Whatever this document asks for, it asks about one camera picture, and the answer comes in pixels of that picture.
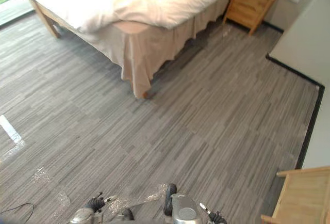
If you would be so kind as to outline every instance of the floor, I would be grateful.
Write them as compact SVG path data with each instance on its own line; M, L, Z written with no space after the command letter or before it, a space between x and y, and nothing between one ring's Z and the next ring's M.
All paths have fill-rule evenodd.
M32 12L33 7L29 0L9 0L0 4L0 26Z
M105 211L161 198L167 183L229 223L271 215L293 169L318 96L308 81L265 59L281 35L221 20L187 43L137 100L120 68L68 31L55 40L36 15L0 33L0 206L36 205L30 223L67 223L98 191ZM162 200L133 208L162 218ZM27 218L29 207L15 211Z

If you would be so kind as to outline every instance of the nightstand drawer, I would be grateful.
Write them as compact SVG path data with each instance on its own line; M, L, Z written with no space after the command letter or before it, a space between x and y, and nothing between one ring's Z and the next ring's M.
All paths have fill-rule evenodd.
M234 20L248 28L253 27L253 25L255 24L255 18L252 18L250 15L235 9L231 9L228 12L227 18Z
M257 11L253 6L242 3L242 2L233 2L232 6L230 7L230 12L240 13L245 15L251 20L255 20L260 15L260 12Z
M235 3L245 5L258 13L262 13L268 0L234 0Z

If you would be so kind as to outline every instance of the black baseboard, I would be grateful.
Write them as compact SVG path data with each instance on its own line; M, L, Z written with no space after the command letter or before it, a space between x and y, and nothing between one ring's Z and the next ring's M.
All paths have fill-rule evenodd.
M319 82L317 82L316 80L308 77L307 75L297 71L296 69L293 69L293 68L289 67L288 65L285 65L284 63L280 62L279 60L271 57L269 54L266 55L266 59L272 61L273 63L278 64L281 67L286 68L287 70L295 73L296 75L300 76L301 78L303 78L303 79L305 79L305 80L307 80L307 81L309 81L309 82L311 82L311 83L313 83L313 84L315 84L316 86L319 87L319 95L318 95L318 98L316 100L314 110L313 110L313 113L312 113L310 121L309 121L306 136L305 136L303 145L301 147L297 163L295 165L296 169L301 169L302 166L303 166L303 162L304 162L306 153L307 153L307 148L308 148L310 138L311 138L311 135L312 135L312 132L313 132L313 129L314 129L316 118L317 118L318 113L319 113L319 109L320 109L320 106L321 106L321 102L322 102L325 87L322 84L320 84Z
M279 28L279 27L277 27L277 26L275 26L275 25L273 25L273 24L271 24L271 23L269 23L269 22L267 22L267 21L263 21L262 23L263 23L264 25L268 26L268 27L273 28L274 30L276 30L276 31L278 31L278 32L280 32L280 33L282 33L282 34L283 34L283 32L284 32L283 29L281 29L281 28Z

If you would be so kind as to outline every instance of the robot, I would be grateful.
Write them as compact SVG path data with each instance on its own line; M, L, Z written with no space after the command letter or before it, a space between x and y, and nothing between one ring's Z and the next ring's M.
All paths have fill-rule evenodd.
M111 196L104 199L101 197L102 193L99 193L97 197L90 199L83 208L79 209L71 218L71 224L102 224L102 223L122 223L122 224L144 224L144 223L159 223L156 221L139 222L133 220L133 215L128 210L127 215L131 215L129 221L110 221L103 222L102 207L106 203L109 203L117 198L117 196ZM202 208L209 217L208 224L227 224L227 221L219 212L210 211L204 204L195 203L191 198L186 195L178 194L175 184L170 184L166 192L166 200L164 206L164 214L166 216L172 216L173 224L202 224L202 219L199 214L198 208Z

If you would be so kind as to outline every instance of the black cable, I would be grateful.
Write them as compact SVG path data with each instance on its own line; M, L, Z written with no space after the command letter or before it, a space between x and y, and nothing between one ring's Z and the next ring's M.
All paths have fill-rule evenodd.
M23 207L25 205L31 205L32 206L31 214L29 215L29 217L24 222L24 223L27 223L27 221L31 218L31 216L32 216L32 214L33 214L33 212L35 210L35 206L34 206L33 203L27 202L27 203L21 204L21 205L19 205L17 207L13 207L12 209L4 210L4 211L0 212L0 214L3 214L4 212L7 212L7 211L12 211L12 210L18 209L18 208Z

